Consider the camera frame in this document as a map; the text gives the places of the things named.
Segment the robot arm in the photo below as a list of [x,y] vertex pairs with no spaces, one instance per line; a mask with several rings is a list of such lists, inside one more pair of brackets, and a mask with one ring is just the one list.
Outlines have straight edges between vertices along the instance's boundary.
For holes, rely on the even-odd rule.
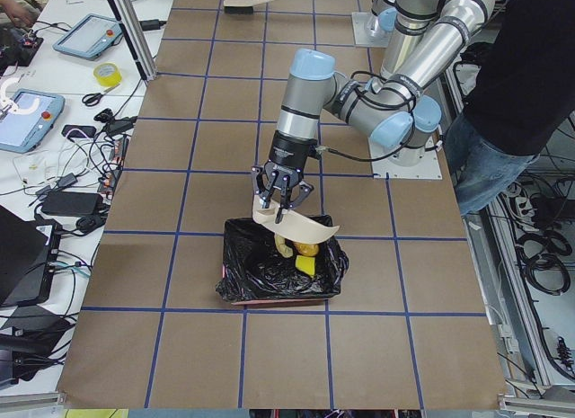
[[496,0],[380,0],[394,26],[378,75],[360,83],[334,57],[299,49],[289,70],[269,159],[252,169],[255,201],[282,224],[313,190],[304,180],[322,111],[395,147],[415,133],[414,109],[433,82],[489,21]]

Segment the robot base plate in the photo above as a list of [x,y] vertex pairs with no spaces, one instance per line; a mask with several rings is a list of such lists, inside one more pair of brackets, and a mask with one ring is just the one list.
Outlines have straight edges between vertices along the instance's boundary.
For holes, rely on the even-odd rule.
[[374,162],[377,179],[441,180],[442,173],[435,146],[436,132],[426,134],[424,147],[404,148],[393,156]]

